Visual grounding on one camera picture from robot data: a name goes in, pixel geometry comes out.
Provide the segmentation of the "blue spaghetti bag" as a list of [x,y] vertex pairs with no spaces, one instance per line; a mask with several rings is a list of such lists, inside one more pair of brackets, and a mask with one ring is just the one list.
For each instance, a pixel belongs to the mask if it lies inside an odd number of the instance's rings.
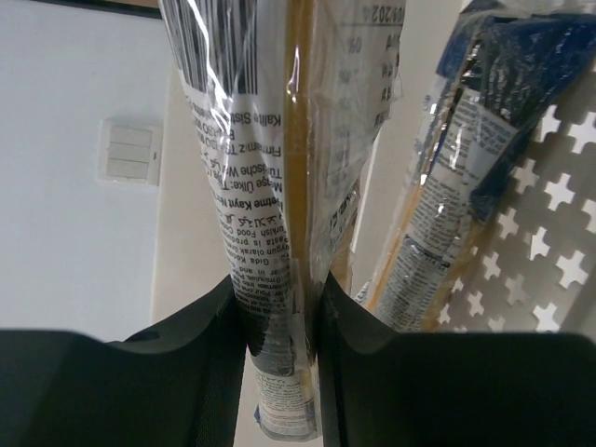
[[320,434],[316,314],[387,120],[402,1],[163,1],[274,440]]
[[396,332],[431,331],[541,118],[595,57],[591,1],[472,1],[428,91],[362,305]]

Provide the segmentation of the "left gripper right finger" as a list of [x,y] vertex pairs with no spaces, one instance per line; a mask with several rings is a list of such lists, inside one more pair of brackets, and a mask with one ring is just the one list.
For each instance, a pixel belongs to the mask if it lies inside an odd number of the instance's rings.
[[395,332],[328,278],[318,368],[327,446],[595,442],[595,345],[581,335]]

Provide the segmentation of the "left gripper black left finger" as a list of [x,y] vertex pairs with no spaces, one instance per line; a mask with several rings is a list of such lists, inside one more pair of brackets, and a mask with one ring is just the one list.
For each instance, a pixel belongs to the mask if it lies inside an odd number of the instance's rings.
[[230,446],[246,343],[232,283],[124,341],[1,333],[5,446]]

